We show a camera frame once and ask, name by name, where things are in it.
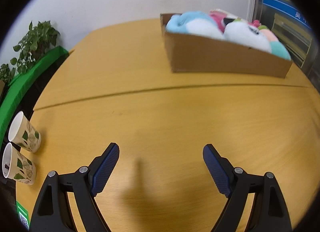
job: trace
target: silver screw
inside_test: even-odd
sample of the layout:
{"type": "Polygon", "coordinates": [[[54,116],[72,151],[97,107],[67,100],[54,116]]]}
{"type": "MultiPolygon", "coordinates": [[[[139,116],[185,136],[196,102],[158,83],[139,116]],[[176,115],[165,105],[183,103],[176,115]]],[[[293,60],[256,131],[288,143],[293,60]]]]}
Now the silver screw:
{"type": "Polygon", "coordinates": [[[55,171],[50,171],[50,172],[48,173],[48,176],[49,176],[49,177],[53,177],[53,176],[55,176],[55,174],[56,174],[55,171]]]}
{"type": "Polygon", "coordinates": [[[241,169],[240,167],[235,167],[235,173],[241,174],[243,173],[243,169],[241,169]]]}
{"type": "Polygon", "coordinates": [[[267,172],[267,177],[269,179],[272,179],[274,177],[273,173],[272,172],[267,172]]]}
{"type": "Polygon", "coordinates": [[[82,166],[82,167],[79,169],[79,172],[85,173],[85,172],[87,172],[87,170],[88,170],[88,167],[87,167],[87,166],[82,166]]]}

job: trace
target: blue gripper pad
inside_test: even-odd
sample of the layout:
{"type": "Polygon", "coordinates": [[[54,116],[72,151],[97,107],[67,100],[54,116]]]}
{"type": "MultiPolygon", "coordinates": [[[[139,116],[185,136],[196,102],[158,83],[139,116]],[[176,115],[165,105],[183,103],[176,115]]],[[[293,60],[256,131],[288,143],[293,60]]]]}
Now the blue gripper pad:
{"type": "Polygon", "coordinates": [[[203,148],[203,159],[219,192],[228,198],[231,194],[229,177],[208,145],[203,148]]]}
{"type": "Polygon", "coordinates": [[[90,193],[93,197],[103,191],[114,167],[116,166],[116,163],[119,159],[119,154],[119,146],[115,144],[103,160],[102,164],[99,166],[98,170],[95,172],[90,190],[90,193]]]}

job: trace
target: blue and white plush toy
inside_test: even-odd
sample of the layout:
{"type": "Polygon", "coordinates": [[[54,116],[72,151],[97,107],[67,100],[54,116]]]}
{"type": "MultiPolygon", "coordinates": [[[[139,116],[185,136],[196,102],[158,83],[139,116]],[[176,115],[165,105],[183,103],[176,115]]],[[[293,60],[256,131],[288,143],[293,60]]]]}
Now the blue and white plush toy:
{"type": "Polygon", "coordinates": [[[224,40],[217,23],[208,14],[200,11],[173,15],[165,29],[171,33],[198,35],[224,40]]]}

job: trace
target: green card with qr code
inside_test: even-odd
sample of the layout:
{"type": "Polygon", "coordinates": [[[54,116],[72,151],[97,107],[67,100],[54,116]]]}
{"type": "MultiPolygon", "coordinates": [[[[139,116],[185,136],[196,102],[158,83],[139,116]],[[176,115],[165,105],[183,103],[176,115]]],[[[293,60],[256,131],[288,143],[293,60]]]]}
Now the green card with qr code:
{"type": "Polygon", "coordinates": [[[16,202],[17,202],[17,212],[18,212],[19,219],[21,220],[21,223],[27,229],[29,229],[30,222],[29,222],[28,211],[24,207],[22,207],[18,201],[16,201],[16,202]]]}

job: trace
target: green fabric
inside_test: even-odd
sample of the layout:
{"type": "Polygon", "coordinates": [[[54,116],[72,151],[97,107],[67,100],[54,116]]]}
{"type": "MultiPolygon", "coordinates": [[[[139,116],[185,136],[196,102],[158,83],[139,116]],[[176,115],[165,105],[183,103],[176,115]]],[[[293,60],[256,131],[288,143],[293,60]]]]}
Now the green fabric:
{"type": "Polygon", "coordinates": [[[39,62],[24,75],[17,75],[9,84],[9,90],[0,106],[0,148],[14,111],[34,81],[59,57],[68,51],[58,46],[50,50],[39,62]]]}

